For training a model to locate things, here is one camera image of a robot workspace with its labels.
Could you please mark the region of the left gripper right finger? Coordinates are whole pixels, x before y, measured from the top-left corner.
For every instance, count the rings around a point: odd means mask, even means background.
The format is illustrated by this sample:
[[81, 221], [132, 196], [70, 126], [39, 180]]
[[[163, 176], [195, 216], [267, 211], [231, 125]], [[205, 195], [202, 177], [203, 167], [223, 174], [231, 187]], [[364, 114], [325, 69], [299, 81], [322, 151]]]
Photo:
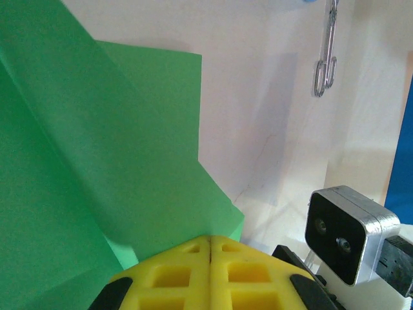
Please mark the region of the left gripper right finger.
[[224, 236], [210, 238], [211, 309], [335, 309], [312, 275]]

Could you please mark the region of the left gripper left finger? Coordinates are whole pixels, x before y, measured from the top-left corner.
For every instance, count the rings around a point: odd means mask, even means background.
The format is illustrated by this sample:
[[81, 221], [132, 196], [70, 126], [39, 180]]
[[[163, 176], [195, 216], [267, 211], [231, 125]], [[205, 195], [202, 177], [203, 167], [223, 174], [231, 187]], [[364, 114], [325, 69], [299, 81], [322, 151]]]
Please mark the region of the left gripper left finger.
[[209, 309], [210, 237], [200, 236], [115, 274], [90, 309]]

